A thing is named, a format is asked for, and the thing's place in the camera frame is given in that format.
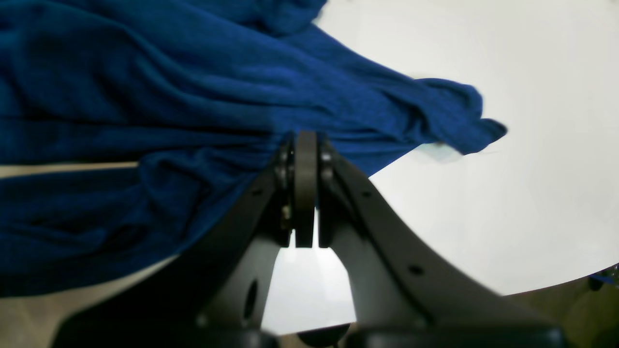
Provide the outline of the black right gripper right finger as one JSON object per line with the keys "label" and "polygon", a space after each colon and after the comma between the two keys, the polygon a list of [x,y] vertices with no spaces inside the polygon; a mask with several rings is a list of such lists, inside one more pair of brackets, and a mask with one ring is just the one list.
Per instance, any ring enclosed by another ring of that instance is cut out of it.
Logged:
{"label": "black right gripper right finger", "polygon": [[326,138],[318,153],[319,244],[348,273],[362,332],[551,331],[550,321],[472,280],[420,240]]}

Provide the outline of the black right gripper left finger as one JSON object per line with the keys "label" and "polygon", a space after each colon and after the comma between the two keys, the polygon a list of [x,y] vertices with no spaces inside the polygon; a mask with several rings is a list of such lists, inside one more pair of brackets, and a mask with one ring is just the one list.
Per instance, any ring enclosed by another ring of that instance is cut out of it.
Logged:
{"label": "black right gripper left finger", "polygon": [[54,348],[278,348],[262,331],[274,263],[290,241],[284,208],[294,137],[217,225],[135,286],[64,320]]}

